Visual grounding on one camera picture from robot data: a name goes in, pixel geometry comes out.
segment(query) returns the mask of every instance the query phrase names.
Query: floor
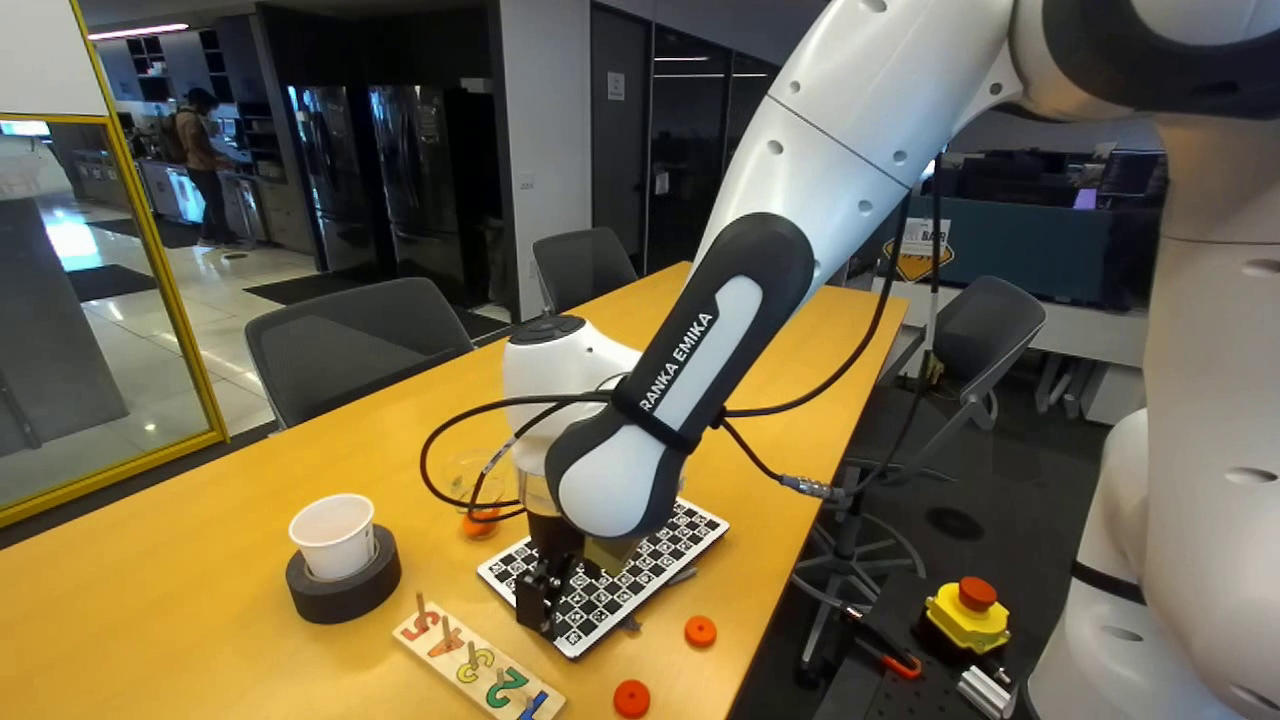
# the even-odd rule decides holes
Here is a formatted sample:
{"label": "floor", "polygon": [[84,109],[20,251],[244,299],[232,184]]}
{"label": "floor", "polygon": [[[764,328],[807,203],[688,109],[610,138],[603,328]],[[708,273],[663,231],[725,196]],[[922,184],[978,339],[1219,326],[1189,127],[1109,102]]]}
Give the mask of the floor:
{"label": "floor", "polygon": [[[120,211],[55,211],[46,237],[63,269],[120,263],[150,275],[137,237],[91,229],[107,222],[120,222]],[[229,434],[237,437],[267,423],[270,407],[250,372],[244,326],[279,303],[244,290],[311,275],[314,260],[285,250],[222,244],[162,250],[162,257]],[[127,416],[0,456],[0,504],[46,492],[73,477],[98,474],[208,428],[159,290],[86,299],[78,309],[107,359],[107,372],[120,386]]]}
{"label": "floor", "polygon": [[[1011,610],[1015,642],[1003,654],[1003,670],[1011,670],[1015,680],[1031,672],[1058,618],[1069,559],[1085,528],[1104,442],[1101,423],[1034,411],[1034,366],[1041,359],[1026,359],[1025,376],[1003,386],[1003,416],[991,434],[966,434],[929,463],[929,474],[949,477],[953,485],[912,479],[885,485],[869,497],[869,511],[897,526],[929,565],[929,580],[906,586],[901,610],[886,611],[912,630],[929,587],[966,571],[986,578]],[[878,404],[869,449],[891,443],[891,434],[906,416],[904,407],[906,404],[901,401]],[[904,449],[912,449],[929,428],[930,416],[915,411]],[[966,532],[941,526],[941,511],[966,521]],[[901,683],[885,680],[864,657],[835,643],[822,676],[794,676],[813,611],[813,600],[799,592],[782,596],[734,705],[741,720],[975,720],[975,713],[958,705],[957,676],[949,676],[949,670],[929,670],[918,683]]]}

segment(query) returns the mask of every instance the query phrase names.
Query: glass wall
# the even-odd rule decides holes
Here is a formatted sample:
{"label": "glass wall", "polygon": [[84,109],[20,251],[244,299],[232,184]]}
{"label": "glass wall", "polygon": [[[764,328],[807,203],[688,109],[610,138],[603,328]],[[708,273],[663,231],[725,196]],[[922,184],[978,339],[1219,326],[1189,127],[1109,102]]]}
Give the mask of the glass wall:
{"label": "glass wall", "polygon": [[222,437],[120,145],[0,115],[0,526]]}
{"label": "glass wall", "polygon": [[610,8],[597,8],[591,32],[597,223],[643,273],[690,260],[776,67]]}

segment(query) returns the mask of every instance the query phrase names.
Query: black cable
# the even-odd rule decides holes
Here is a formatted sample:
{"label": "black cable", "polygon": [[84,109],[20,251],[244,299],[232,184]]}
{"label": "black cable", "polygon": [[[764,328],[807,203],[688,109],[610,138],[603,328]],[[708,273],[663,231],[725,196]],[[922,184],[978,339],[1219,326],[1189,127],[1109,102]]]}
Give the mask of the black cable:
{"label": "black cable", "polygon": [[[941,239],[942,239],[942,231],[941,231],[941,211],[942,211],[942,193],[941,193],[941,167],[942,167],[942,156],[937,156],[937,163],[930,163],[930,273],[929,273],[929,279],[930,279],[930,291],[937,291],[937,285],[941,285]],[[741,411],[725,411],[725,434],[732,437],[732,443],[766,477],[766,479],[776,479],[776,485],[782,485],[782,490],[790,490],[790,492],[799,492],[799,497],[819,497],[819,500],[845,500],[845,492],[838,490],[831,490],[831,485],[814,485],[814,479],[799,479],[799,477],[782,477],[782,474],[776,474],[776,468],[766,468],[761,456],[755,456],[755,449],[726,423],[726,416],[771,416],[771,411],[787,411],[787,407],[799,407],[799,404],[807,404],[807,401],[814,401],[819,394],[828,394],[858,357],[864,357],[864,347],[870,345],[870,335],[876,335],[876,328],[878,328],[878,314],[885,314],[885,299],[886,299],[886,290],[891,290],[891,279],[897,279],[897,260],[901,260],[901,250],[904,250],[904,229],[906,229],[906,201],[901,203],[901,218],[897,218],[897,239],[891,239],[891,251],[886,251],[886,269],[885,269],[885,285],[878,285],[878,299],[876,299],[876,318],[870,318],[870,326],[869,326],[869,331],[864,331],[864,339],[847,352],[847,359],[828,376],[828,381],[819,381],[813,394],[803,394],[803,396],[794,396],[794,401],[787,401],[787,404],[771,404],[771,407],[741,407]],[[869,485],[876,485],[886,468],[891,468],[891,462],[897,462],[897,453],[904,449],[904,442],[906,442],[906,434],[912,434],[912,423],[915,423],[915,411],[918,411],[918,389],[929,386],[929,357],[918,359],[918,372],[915,372],[915,389],[912,389],[912,404],[906,404],[906,416],[904,416],[904,423],[897,428],[897,442],[886,443],[886,456],[869,474],[869,479],[855,490],[855,492],[864,492]]]}
{"label": "black cable", "polygon": [[[452,508],[465,508],[470,521],[509,521],[509,517],[520,517],[520,511],[504,511],[504,508],[516,508],[520,500],[485,500],[480,504],[480,490],[486,479],[486,474],[500,463],[500,456],[511,453],[511,443],[520,437],[529,437],[538,421],[546,421],[553,411],[567,407],[567,404],[587,404],[587,401],[608,401],[608,394],[580,394],[580,396],[509,396],[509,401],[486,401],[486,404],[475,404],[475,407],[465,407],[455,416],[446,416],[424,443],[420,443],[420,456],[416,456],[416,468],[420,468],[420,479],[424,490],[440,500],[440,504],[452,504]],[[524,421],[511,442],[504,449],[494,449],[486,456],[486,463],[480,468],[480,477],[470,479],[470,497],[469,500],[455,500],[446,497],[436,479],[431,479],[431,449],[445,434],[452,434],[455,423],[465,421],[475,421],[475,416],[486,416],[486,411],[500,411],[500,407],[516,407],[516,404],[553,404],[543,411],[536,411],[533,421]]]}
{"label": "black cable", "polygon": [[901,218],[897,218],[886,273],[885,273],[885,285],[878,285],[878,296],[876,296],[870,326],[864,328],[858,345],[845,357],[845,366],[831,376],[822,376],[814,389],[807,389],[807,394],[799,394],[799,396],[790,396],[782,404],[725,407],[725,416],[781,416],[781,411],[790,411],[790,407],[822,396],[831,386],[838,386],[838,376],[869,352],[869,345],[878,331],[878,318],[885,318],[885,303],[886,303],[886,291],[891,291],[891,279],[897,279],[897,260],[901,260],[901,250],[904,250],[904,229],[906,229],[906,201],[901,203]]}
{"label": "black cable", "polygon": [[766,479],[782,485],[787,492],[814,497],[814,500],[838,500],[838,497],[845,497],[845,490],[814,485],[814,479],[803,479],[803,477],[782,477],[782,474],[766,468],[766,463],[755,456],[755,449],[732,428],[732,421],[725,421],[720,428],[732,437],[732,443],[734,443]]}

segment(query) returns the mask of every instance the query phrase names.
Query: wooden table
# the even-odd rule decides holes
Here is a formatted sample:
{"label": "wooden table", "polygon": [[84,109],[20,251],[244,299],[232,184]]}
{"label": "wooden table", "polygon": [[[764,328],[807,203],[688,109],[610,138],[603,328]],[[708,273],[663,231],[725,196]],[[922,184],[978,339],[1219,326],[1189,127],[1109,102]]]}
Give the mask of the wooden table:
{"label": "wooden table", "polygon": [[[683,263],[655,273],[584,303],[580,318],[643,345],[683,275]],[[813,389],[858,339],[870,303],[822,290],[732,404]],[[901,318],[904,303],[886,303],[864,366],[828,396],[776,421],[741,421],[744,437],[776,468],[828,479]],[[567,666],[475,578],[475,565],[524,536],[524,526],[504,526],[480,543],[459,542],[459,511],[436,504],[416,477],[424,434],[494,394],[500,345],[486,345],[0,551],[0,717],[480,717],[392,642],[416,592],[559,689],[563,717],[610,717],[610,689],[628,676],[652,689],[652,717],[726,717],[814,500],[766,485],[725,434],[708,434],[688,462],[683,497],[725,517],[726,536],[699,559],[697,580],[641,610],[641,637],[614,634]],[[446,442],[431,468],[475,474],[504,434],[504,416],[480,421]],[[379,526],[398,542],[403,580],[374,611],[323,630],[291,611],[285,526],[299,504],[343,490],[374,500]],[[683,643],[690,611],[716,618],[716,647]]]}

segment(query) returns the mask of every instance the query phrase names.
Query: black chair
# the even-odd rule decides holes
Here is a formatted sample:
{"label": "black chair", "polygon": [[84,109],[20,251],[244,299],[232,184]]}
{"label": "black chair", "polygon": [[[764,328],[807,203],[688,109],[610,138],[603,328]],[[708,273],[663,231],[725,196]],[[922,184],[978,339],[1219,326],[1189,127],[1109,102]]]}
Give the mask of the black chair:
{"label": "black chair", "polygon": [[553,314],[603,296],[637,279],[637,263],[610,229],[543,237],[533,244]]}
{"label": "black chair", "polygon": [[[937,479],[929,463],[949,443],[957,443],[966,428],[995,428],[995,389],[1007,370],[1031,347],[1041,326],[1045,309],[1034,303],[1034,296],[1007,279],[978,275],[937,318],[929,359],[937,370],[937,381],[922,389],[901,386],[901,376],[878,381],[869,423],[891,416],[897,428],[858,428],[858,437],[891,437],[891,443],[878,456],[876,449],[852,449],[855,463],[847,463],[838,477],[845,500],[828,508],[831,526],[819,532],[819,551],[799,559],[790,578],[807,596],[828,596],[869,611],[891,571],[912,571],[918,580],[929,578],[912,542],[878,517],[864,511],[858,500],[870,485],[922,477]],[[901,423],[912,423],[918,442],[906,443],[901,437]],[[828,600],[819,600],[814,623],[799,647],[799,672],[807,676],[822,661],[819,654],[831,623]]]}
{"label": "black chair", "polygon": [[279,423],[311,421],[470,347],[455,309],[424,275],[288,303],[250,321],[244,335]]}

